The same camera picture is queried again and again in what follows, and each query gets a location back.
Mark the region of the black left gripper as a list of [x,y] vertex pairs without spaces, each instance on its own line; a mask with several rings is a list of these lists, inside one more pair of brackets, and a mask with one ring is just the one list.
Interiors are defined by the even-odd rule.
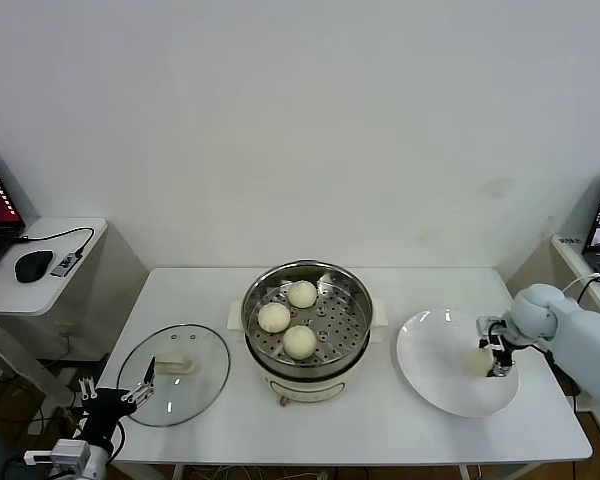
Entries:
[[110,441],[116,425],[133,413],[133,404],[145,403],[154,393],[156,358],[152,357],[140,384],[133,390],[97,388],[93,378],[78,380],[87,413],[82,427],[85,441]]

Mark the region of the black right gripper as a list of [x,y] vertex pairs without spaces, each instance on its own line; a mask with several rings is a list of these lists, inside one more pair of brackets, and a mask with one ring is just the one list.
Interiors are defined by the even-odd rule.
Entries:
[[487,377],[502,378],[510,374],[513,369],[514,348],[510,342],[504,338],[503,330],[506,324],[504,322],[494,322],[489,326],[489,342],[486,339],[480,339],[479,349],[485,349],[491,346],[493,363],[487,371]]

